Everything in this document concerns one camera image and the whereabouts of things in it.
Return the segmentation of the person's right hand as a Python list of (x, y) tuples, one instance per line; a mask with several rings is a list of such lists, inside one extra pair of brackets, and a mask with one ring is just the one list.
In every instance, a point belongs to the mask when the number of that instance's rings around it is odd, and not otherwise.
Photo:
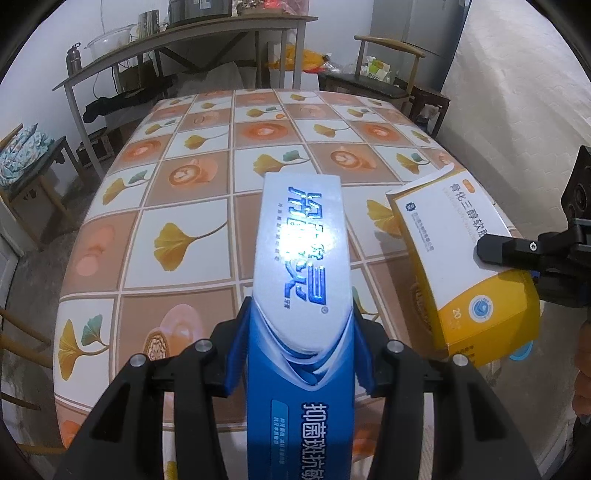
[(574, 356), (578, 370), (574, 383), (572, 408), (579, 417), (591, 414), (591, 328), (587, 321), (579, 332), (578, 345)]

